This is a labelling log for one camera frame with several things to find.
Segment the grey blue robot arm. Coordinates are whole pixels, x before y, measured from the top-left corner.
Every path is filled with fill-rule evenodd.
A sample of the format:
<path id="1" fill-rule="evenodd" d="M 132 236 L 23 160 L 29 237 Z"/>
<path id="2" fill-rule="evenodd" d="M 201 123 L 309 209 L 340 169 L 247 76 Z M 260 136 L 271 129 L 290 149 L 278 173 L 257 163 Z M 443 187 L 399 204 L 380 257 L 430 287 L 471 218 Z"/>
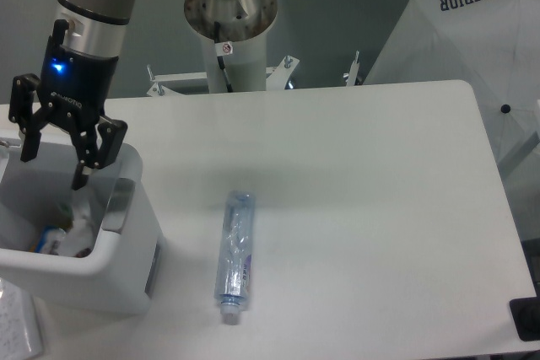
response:
<path id="1" fill-rule="evenodd" d="M 72 188 L 116 161 L 127 124 L 105 113 L 135 0 L 57 0 L 57 13 L 39 74 L 13 79 L 8 118 L 22 135 L 21 159 L 34 159 L 41 131 L 66 132 L 78 163 Z M 238 48 L 260 40 L 278 14 L 278 0 L 185 0 L 191 28 L 209 43 L 208 86 L 236 93 L 266 87 L 266 55 L 242 57 Z"/>

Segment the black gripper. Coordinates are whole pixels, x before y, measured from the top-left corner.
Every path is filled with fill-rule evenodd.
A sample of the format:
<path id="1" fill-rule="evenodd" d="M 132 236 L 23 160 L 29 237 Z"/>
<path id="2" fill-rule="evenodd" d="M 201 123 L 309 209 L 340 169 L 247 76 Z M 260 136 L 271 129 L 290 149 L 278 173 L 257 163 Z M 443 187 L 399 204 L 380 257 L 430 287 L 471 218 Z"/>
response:
<path id="1" fill-rule="evenodd" d="M 67 20 L 55 21 L 40 79 L 33 73 L 13 78 L 8 118 L 24 137 L 22 162 L 36 158 L 46 124 L 69 132 L 78 159 L 72 181 L 77 191 L 86 186 L 94 170 L 116 161 L 128 125 L 102 117 L 118 58 L 72 50 L 64 44 L 67 31 Z M 41 107 L 34 112 L 36 92 Z"/>

